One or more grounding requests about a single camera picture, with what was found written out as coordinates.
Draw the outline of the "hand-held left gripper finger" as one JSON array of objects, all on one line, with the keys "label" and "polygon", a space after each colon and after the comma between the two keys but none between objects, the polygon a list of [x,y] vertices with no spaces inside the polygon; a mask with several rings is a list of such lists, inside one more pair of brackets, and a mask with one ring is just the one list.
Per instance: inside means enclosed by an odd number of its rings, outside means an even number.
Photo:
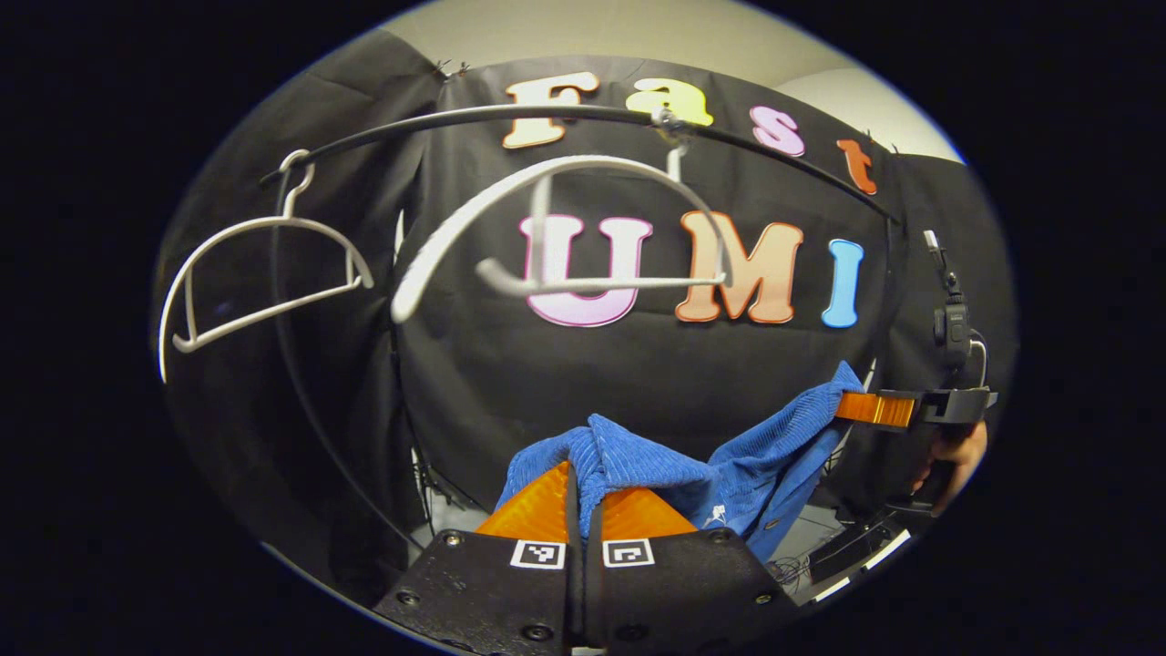
[{"label": "hand-held left gripper finger", "polygon": [[731,528],[700,530],[646,488],[597,507],[583,627],[609,655],[731,655],[800,614]]},{"label": "hand-held left gripper finger", "polygon": [[375,616],[454,655],[568,655],[578,478],[563,461],[475,530],[443,530]]}]

